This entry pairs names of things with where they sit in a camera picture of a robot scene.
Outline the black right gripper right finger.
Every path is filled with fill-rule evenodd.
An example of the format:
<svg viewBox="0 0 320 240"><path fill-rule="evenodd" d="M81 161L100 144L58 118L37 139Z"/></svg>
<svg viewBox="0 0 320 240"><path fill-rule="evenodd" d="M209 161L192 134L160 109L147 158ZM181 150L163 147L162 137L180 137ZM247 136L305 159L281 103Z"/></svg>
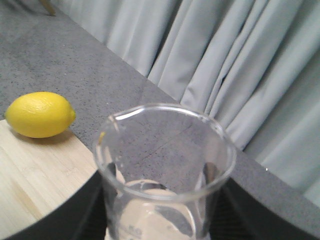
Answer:
<svg viewBox="0 0 320 240"><path fill-rule="evenodd" d="M212 240L318 240L254 199L233 179L222 187L211 220Z"/></svg>

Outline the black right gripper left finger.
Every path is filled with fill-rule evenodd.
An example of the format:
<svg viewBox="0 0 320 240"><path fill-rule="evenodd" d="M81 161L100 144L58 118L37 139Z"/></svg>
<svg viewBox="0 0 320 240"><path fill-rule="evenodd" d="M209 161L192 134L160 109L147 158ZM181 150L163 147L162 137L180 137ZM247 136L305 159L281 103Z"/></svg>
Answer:
<svg viewBox="0 0 320 240"><path fill-rule="evenodd" d="M53 212L7 240L103 240L107 218L98 172Z"/></svg>

